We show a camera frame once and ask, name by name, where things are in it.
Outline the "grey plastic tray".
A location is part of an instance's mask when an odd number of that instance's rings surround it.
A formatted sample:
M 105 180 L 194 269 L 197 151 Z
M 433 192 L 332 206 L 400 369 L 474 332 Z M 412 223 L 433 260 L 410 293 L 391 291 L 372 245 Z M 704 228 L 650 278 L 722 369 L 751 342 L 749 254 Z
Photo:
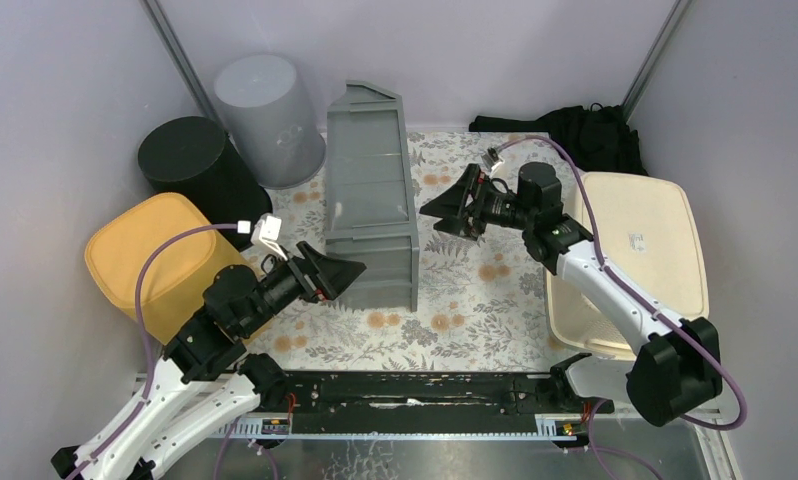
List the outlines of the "grey plastic tray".
M 349 80 L 327 114 L 326 251 L 365 264 L 339 302 L 418 308 L 420 242 L 403 102 Z

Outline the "black ribbed plastic bin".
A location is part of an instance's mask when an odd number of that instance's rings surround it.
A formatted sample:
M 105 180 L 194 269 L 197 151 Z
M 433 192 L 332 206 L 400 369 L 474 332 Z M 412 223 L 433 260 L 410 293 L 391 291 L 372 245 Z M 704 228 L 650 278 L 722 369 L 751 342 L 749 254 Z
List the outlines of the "black ribbed plastic bin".
M 181 117 L 156 127 L 140 143 L 137 164 L 155 192 L 185 196 L 212 224 L 255 223 L 273 211 L 228 133 L 208 118 Z

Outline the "cream perforated plastic basket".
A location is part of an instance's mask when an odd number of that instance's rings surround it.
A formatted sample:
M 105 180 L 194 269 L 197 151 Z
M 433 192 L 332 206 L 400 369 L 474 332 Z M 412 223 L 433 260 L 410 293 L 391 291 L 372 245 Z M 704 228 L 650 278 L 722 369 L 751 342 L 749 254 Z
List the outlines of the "cream perforated plastic basket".
M 686 319 L 709 317 L 707 276 L 695 219 L 675 183 L 630 174 L 590 172 L 564 210 L 583 226 L 597 222 L 601 249 L 629 278 Z M 575 287 L 547 275 L 548 323 L 562 345 L 633 360 L 616 326 Z

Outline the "large grey plastic bin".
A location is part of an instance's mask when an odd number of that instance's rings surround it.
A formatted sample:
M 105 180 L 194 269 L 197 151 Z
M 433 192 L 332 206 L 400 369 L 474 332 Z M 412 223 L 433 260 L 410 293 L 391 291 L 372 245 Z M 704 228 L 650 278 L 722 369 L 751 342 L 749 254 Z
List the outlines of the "large grey plastic bin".
M 219 72 L 213 91 L 238 152 L 261 186 L 293 188 L 322 168 L 326 142 L 290 60 L 272 54 L 236 60 Z

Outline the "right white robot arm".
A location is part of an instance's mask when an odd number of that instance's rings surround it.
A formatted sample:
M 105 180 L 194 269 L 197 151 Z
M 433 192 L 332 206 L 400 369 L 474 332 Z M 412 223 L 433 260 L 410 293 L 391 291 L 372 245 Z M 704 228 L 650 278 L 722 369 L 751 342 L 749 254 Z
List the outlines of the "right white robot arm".
M 572 412 L 587 399 L 625 402 L 650 424 L 664 426 L 722 393 L 714 325 L 662 306 L 599 254 L 594 235 L 565 213 L 552 166 L 523 165 L 515 191 L 500 190 L 498 183 L 471 164 L 419 212 L 436 218 L 435 230 L 468 240 L 489 225 L 519 231 L 529 255 L 597 307 L 635 355 L 618 360 L 582 353 L 555 365 L 548 386 L 554 407 Z

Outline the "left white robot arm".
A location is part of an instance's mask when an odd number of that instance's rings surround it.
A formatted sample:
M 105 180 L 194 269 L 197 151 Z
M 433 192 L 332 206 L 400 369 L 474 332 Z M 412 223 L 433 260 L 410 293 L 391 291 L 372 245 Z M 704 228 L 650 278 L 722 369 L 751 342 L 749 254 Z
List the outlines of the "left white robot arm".
M 160 479 L 221 427 L 288 396 L 284 370 L 246 341 L 296 300 L 335 300 L 366 270 L 307 242 L 258 276 L 246 265 L 220 270 L 203 305 L 165 345 L 151 376 L 108 425 L 87 442 L 59 449 L 62 479 Z

